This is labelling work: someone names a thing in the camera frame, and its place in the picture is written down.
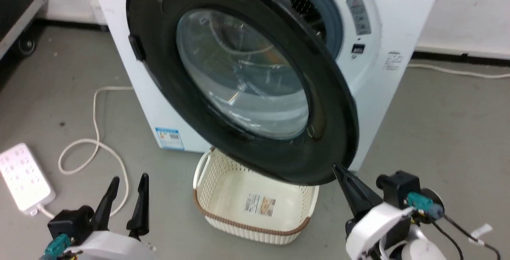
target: baseboard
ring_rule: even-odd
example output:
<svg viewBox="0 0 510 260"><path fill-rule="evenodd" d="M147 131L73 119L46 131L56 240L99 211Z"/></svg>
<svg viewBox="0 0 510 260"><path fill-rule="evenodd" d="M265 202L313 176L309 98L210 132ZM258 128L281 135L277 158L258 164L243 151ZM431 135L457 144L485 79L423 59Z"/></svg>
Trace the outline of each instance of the baseboard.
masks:
<svg viewBox="0 0 510 260"><path fill-rule="evenodd" d="M447 46L444 44L424 44L418 42L415 51L423 51L425 53L441 53L445 55L463 55L468 54L470 57L488 58L488 59L502 59L510 60L510 50L504 47L483 47L483 46L468 46L457 45Z"/></svg>
<svg viewBox="0 0 510 260"><path fill-rule="evenodd" d="M413 53L413 56L411 57L411 59L510 67L510 60L473 57L473 56L469 56L468 53L463 53L461 55L450 55L450 54L446 54L446 53L427 53L424 51L415 51Z"/></svg>
<svg viewBox="0 0 510 260"><path fill-rule="evenodd" d="M82 30L93 30L109 32L108 26L102 24L82 23L82 22L69 22L69 21L57 21L57 20L46 20L46 19L35 19L34 25L37 26L53 26L63 27L71 29L82 29Z"/></svg>

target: blue sticker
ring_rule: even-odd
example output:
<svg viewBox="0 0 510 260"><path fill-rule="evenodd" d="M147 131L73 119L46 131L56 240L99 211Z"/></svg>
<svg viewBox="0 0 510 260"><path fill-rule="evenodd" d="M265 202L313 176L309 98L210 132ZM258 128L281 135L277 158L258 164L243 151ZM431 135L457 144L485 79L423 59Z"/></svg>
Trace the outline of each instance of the blue sticker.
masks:
<svg viewBox="0 0 510 260"><path fill-rule="evenodd" d="M184 150L184 144L177 129L155 128L162 148Z"/></svg>

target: control panel label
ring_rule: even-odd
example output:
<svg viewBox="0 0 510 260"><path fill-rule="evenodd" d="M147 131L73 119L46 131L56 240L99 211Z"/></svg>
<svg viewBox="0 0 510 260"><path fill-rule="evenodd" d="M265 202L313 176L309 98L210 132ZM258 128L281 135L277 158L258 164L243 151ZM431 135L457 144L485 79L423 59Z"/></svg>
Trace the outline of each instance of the control panel label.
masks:
<svg viewBox="0 0 510 260"><path fill-rule="evenodd" d="M363 0L346 0L345 2L351 11L352 19L356 27L356 34L368 35L372 33L368 20L368 13Z"/></svg>

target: white cable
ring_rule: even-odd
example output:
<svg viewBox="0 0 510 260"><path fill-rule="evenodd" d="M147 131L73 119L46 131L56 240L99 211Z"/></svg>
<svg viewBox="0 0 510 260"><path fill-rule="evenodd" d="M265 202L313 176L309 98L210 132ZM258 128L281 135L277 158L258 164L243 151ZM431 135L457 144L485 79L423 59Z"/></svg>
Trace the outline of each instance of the white cable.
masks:
<svg viewBox="0 0 510 260"><path fill-rule="evenodd" d="M445 69L444 67L428 64L408 64L408 67L413 67L417 69L433 69L434 71L441 71L443 73L452 73L453 75L470 76L483 79L510 78L510 73L506 73L504 75L486 75L485 73L474 73L472 71L455 71L453 69Z"/></svg>
<svg viewBox="0 0 510 260"><path fill-rule="evenodd" d="M122 161L120 156L112 148L110 148L108 145L106 145L100 141L99 128L97 127L97 121L96 121L96 98L97 98L97 94L100 93L101 91L132 91L132 90L133 90L133 87L131 87L131 86L106 86L106 87L102 87L102 88L98 89L97 91L95 91L94 101L93 101L93 105L92 105L92 120L94 122L96 139L93 140L91 138L82 138L81 140L76 140L75 142L72 142L62 151L62 153L60 154L60 157L59 157L59 162L58 162L59 170L62 174L72 175L72 174L78 173L79 171L84 169L91 162L91 160L94 159L95 155L97 154L97 151L99 150L99 147L106 149L109 153L111 153L117 159L117 161L120 164L120 167L122 168L122 173L124 175L124 182L126 182L126 193L124 194L124 198L122 199L122 202L120 202L119 206L110 213L110 217L112 217L118 211L120 211L120 209L122 209L122 206L124 206L124 203L126 203L126 201L128 200L129 179L128 179L128 173L126 171L126 166L124 165L124 162ZM71 171L63 169L62 168L62 158L64 158L64 155L67 153L67 151L69 151L69 149L71 149L71 147L74 147L77 144L95 144L96 147L94 149L94 152L90 155L89 159L86 162L84 162L82 165L80 165L78 168L73 169ZM48 212L42 206L39 206L39 210L44 215L48 216L49 218L55 217L53 214Z"/></svg>
<svg viewBox="0 0 510 260"><path fill-rule="evenodd" d="M381 260L389 260L388 255L386 255L386 234L379 239L379 252L381 253Z"/></svg>

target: plastic basket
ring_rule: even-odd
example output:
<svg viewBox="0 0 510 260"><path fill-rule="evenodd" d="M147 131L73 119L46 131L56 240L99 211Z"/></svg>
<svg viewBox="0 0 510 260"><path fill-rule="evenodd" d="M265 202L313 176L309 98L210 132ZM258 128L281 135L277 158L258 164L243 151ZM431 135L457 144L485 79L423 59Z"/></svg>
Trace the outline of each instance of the plastic basket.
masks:
<svg viewBox="0 0 510 260"><path fill-rule="evenodd" d="M255 173L211 148L193 178L193 201L227 233L270 244L292 242L314 212L319 187L283 183Z"/></svg>

